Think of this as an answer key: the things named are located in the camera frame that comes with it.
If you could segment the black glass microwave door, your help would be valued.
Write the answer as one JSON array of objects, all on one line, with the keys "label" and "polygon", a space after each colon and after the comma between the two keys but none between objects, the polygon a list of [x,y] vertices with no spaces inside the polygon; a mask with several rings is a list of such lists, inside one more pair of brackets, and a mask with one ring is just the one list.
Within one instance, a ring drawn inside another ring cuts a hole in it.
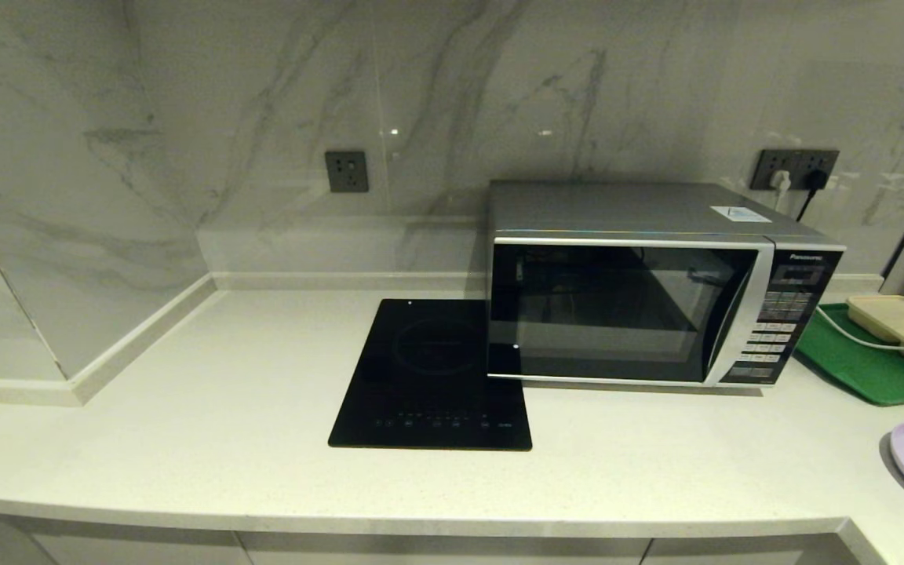
[{"label": "black glass microwave door", "polygon": [[762,239],[496,237],[488,373],[714,386],[742,357],[774,254]]}]

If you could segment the silver Panasonic microwave oven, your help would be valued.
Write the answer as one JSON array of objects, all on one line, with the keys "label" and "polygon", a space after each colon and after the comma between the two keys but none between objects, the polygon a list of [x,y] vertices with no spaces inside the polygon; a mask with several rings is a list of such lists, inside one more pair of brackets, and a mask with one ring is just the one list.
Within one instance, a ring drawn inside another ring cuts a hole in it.
[{"label": "silver Panasonic microwave oven", "polygon": [[[749,207],[772,222],[729,221],[711,206]],[[774,244],[771,275],[753,332],[731,372],[714,386],[645,385],[700,388],[775,385],[844,254],[842,243],[715,184],[495,181],[489,188],[487,219],[487,293],[492,243],[499,236],[711,242],[762,239]]]}]

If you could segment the white paper sheet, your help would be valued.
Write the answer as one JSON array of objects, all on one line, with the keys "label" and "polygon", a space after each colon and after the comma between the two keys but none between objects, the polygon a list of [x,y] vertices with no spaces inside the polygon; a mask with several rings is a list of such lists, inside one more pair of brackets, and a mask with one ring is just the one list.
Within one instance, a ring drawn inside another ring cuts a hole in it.
[{"label": "white paper sheet", "polygon": [[738,223],[771,223],[771,219],[744,206],[711,206],[714,212]]}]

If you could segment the black induction cooktop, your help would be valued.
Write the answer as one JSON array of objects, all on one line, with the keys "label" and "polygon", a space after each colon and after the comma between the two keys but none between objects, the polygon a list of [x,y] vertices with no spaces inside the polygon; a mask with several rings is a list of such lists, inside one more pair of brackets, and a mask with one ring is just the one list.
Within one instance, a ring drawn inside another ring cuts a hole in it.
[{"label": "black induction cooktop", "polygon": [[484,301],[381,301],[329,445],[530,451],[523,384],[487,373]]}]

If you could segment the grey cabinet door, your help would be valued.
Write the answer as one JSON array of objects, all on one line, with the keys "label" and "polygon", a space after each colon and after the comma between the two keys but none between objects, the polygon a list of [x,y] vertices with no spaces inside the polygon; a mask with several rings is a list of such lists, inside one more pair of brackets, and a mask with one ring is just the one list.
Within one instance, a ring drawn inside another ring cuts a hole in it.
[{"label": "grey cabinet door", "polygon": [[640,565],[860,565],[836,535],[657,538]]}]

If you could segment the green plastic tray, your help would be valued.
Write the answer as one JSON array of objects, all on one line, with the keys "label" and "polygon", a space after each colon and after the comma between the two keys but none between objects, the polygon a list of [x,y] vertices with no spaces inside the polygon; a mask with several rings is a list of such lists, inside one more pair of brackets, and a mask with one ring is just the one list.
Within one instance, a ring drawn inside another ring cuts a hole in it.
[{"label": "green plastic tray", "polygon": [[794,357],[807,368],[876,406],[904,405],[904,355],[874,349],[845,337],[835,325],[859,340],[885,344],[849,319],[846,304],[824,304],[815,312]]}]

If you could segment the grey single wall socket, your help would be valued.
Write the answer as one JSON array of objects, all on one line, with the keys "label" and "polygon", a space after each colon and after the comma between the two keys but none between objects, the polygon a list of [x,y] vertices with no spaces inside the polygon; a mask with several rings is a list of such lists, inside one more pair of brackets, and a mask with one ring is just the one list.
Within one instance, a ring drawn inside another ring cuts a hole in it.
[{"label": "grey single wall socket", "polygon": [[361,194],[370,190],[364,151],[326,151],[324,153],[331,193]]}]

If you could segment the grey double wall socket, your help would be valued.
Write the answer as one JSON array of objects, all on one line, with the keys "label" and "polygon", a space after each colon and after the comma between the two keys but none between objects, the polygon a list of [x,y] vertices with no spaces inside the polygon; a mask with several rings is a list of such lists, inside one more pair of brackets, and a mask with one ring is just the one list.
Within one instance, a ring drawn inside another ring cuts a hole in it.
[{"label": "grey double wall socket", "polygon": [[812,170],[824,170],[832,175],[840,151],[837,149],[764,149],[758,153],[756,168],[749,182],[753,191],[774,190],[769,179],[776,170],[788,170],[792,190],[804,190],[804,176]]}]

